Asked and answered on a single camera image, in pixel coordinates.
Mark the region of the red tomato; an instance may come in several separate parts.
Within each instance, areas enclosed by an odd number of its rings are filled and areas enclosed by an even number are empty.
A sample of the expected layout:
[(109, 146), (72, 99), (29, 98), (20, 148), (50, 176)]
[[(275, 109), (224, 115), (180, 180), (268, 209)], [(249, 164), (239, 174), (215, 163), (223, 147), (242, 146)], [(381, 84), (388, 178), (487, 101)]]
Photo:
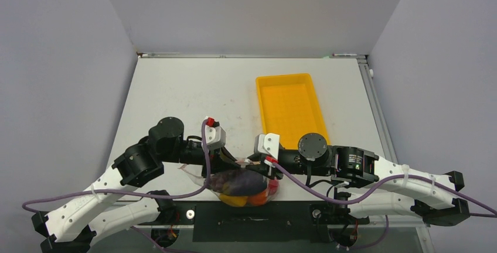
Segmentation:
[(273, 196), (278, 192), (279, 181), (271, 179), (268, 181), (268, 196)]

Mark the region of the dark purple round eggplant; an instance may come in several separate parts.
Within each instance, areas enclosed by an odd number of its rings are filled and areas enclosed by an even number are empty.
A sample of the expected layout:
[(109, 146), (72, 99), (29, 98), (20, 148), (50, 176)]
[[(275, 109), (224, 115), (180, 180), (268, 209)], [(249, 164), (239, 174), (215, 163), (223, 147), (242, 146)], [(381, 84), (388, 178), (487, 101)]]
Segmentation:
[(228, 196), (252, 196), (267, 188), (267, 179), (251, 170), (231, 170), (233, 177), (230, 186), (223, 192)]

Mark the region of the orange pumpkin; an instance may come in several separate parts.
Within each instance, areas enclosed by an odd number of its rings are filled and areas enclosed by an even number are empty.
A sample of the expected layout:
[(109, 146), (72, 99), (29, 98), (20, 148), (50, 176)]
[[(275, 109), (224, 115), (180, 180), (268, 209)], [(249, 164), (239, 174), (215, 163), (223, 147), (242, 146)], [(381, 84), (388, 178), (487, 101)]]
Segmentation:
[(269, 201), (269, 191), (268, 189), (264, 190), (259, 194), (255, 194), (253, 196), (248, 196), (247, 203), (250, 206), (262, 206), (265, 205)]

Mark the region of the yellow plastic tray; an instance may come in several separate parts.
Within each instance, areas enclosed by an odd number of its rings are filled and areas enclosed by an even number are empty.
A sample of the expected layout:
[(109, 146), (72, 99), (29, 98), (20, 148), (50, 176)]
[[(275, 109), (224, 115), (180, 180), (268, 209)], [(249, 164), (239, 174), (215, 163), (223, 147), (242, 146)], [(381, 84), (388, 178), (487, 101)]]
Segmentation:
[(256, 88), (263, 132), (279, 134), (284, 148), (297, 149), (308, 133), (331, 143), (310, 74), (257, 77)]

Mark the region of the clear zip top bag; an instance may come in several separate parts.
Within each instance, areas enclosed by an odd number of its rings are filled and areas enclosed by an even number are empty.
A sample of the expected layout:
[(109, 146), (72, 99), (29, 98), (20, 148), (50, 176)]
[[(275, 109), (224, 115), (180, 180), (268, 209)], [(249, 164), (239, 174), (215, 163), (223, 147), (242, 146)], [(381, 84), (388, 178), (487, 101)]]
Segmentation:
[(272, 201), (280, 190), (279, 181), (245, 168), (246, 160), (210, 157), (210, 176), (206, 167), (182, 164), (179, 167), (195, 184), (232, 207), (257, 207)]

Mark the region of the yellow bell pepper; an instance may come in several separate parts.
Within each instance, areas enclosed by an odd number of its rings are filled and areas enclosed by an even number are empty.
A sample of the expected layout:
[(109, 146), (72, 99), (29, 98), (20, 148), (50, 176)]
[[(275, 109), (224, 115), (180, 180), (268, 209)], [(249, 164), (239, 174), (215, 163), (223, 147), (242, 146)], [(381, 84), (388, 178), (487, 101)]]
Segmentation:
[(228, 206), (244, 207), (247, 204), (248, 196), (228, 196), (220, 194), (219, 199)]

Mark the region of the dark red grape bunch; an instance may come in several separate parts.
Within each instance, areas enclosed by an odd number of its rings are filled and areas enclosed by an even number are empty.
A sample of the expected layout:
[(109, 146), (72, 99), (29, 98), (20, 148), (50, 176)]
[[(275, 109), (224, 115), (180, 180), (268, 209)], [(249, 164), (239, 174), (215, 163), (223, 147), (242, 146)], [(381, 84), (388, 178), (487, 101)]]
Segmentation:
[(223, 193), (230, 186), (233, 172), (228, 170), (211, 175), (208, 189), (217, 193)]

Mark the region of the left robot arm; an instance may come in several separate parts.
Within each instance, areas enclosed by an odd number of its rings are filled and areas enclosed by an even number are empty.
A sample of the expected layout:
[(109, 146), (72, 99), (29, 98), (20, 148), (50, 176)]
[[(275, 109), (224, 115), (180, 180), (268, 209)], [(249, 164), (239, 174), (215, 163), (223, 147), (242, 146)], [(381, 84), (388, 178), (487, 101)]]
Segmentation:
[(34, 229), (44, 237), (42, 252), (87, 252), (99, 240), (141, 223), (166, 224), (175, 215), (176, 195), (140, 188), (162, 176), (164, 163), (202, 166), (206, 178), (213, 159), (226, 143), (220, 124), (206, 117), (198, 141), (183, 137), (183, 122), (166, 117), (148, 135), (128, 147), (88, 188), (62, 195), (64, 204), (52, 211), (34, 211)]

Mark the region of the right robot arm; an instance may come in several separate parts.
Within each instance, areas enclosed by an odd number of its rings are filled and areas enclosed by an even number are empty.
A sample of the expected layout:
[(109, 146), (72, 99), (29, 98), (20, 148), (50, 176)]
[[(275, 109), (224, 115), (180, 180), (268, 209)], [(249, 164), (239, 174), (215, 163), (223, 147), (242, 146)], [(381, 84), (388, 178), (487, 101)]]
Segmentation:
[(277, 134), (256, 137), (254, 152), (242, 167), (269, 179), (297, 175), (323, 177), (335, 190), (323, 196), (331, 216), (340, 223), (370, 216), (412, 216), (426, 224), (450, 227), (469, 218), (469, 205), (458, 192), (460, 172), (434, 175), (391, 162), (371, 151), (329, 145), (316, 133), (300, 138), (296, 149), (285, 149)]

